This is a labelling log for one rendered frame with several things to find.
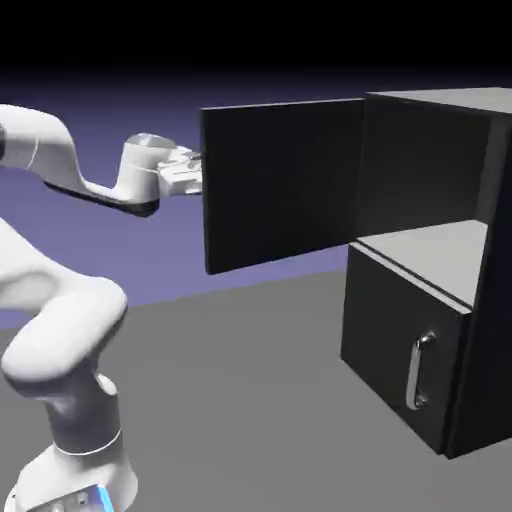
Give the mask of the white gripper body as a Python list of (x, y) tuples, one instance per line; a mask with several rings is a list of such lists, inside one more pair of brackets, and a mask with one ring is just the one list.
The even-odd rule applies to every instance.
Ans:
[(172, 149), (157, 165), (162, 196), (197, 195), (202, 193), (202, 157), (185, 146)]

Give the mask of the dark grey hinged cabinet door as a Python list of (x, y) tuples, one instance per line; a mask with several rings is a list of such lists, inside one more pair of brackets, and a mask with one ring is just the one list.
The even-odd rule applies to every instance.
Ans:
[(208, 274), (354, 239), (363, 117), (359, 98), (202, 109)]

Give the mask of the dark grey cabinet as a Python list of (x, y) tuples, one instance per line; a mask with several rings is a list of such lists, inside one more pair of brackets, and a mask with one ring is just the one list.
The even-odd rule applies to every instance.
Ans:
[(471, 311), (446, 451), (512, 438), (512, 89), (369, 93), (360, 242)]

